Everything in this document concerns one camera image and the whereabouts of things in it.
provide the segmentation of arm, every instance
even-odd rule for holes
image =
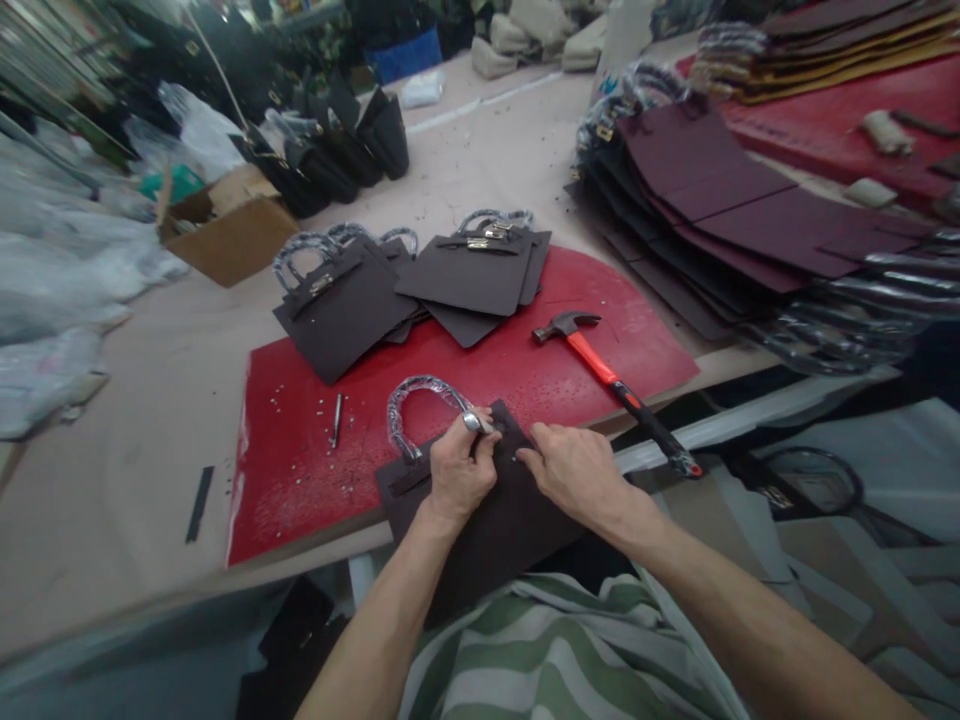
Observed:
[[[602,435],[540,423],[532,434],[540,452],[517,457],[543,493],[657,578],[761,717],[921,717],[779,596],[625,483]]]
[[[474,412],[492,422],[489,408]],[[430,450],[433,489],[330,653],[296,720],[396,717],[407,671],[447,555],[497,480],[500,433],[476,437],[458,418]]]

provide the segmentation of hand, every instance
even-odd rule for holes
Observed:
[[[487,422],[493,422],[490,408],[473,408],[473,412]],[[477,433],[467,430],[463,418],[458,417],[430,448],[433,489],[424,504],[434,515],[457,529],[463,527],[497,482],[493,448],[502,435],[495,432],[483,436],[477,443],[474,457],[470,457],[470,448],[476,437]]]
[[[581,525],[609,536],[626,523],[662,517],[650,497],[623,479],[613,448],[599,433],[562,425],[534,423],[536,450],[517,452],[533,473],[540,492]]]

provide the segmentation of cardboard box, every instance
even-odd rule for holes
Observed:
[[[277,191],[249,167],[228,173],[172,206],[165,178],[157,201],[157,232],[164,247],[223,287],[268,267],[290,236],[300,231],[300,224],[276,199]],[[182,221],[196,229],[183,232]]]

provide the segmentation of hammer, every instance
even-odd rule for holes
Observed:
[[[543,345],[547,340],[558,335],[565,337],[570,346],[580,353],[580,357],[587,361],[587,365],[597,374],[600,382],[610,388],[610,391],[623,403],[627,412],[649,431],[653,441],[667,456],[667,461],[674,472],[694,480],[703,477],[703,468],[693,459],[690,451],[683,447],[673,433],[657,420],[657,416],[650,408],[640,402],[640,398],[623,384],[619,376],[597,355],[580,332],[580,325],[596,325],[600,320],[600,316],[593,313],[576,311],[560,313],[546,327],[534,330],[533,337],[538,345]]]

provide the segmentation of claw hammer head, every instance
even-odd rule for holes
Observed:
[[[560,313],[546,327],[534,330],[533,338],[538,345],[543,345],[552,337],[570,337],[580,329],[580,325],[596,325],[600,320],[599,315],[576,310]]]

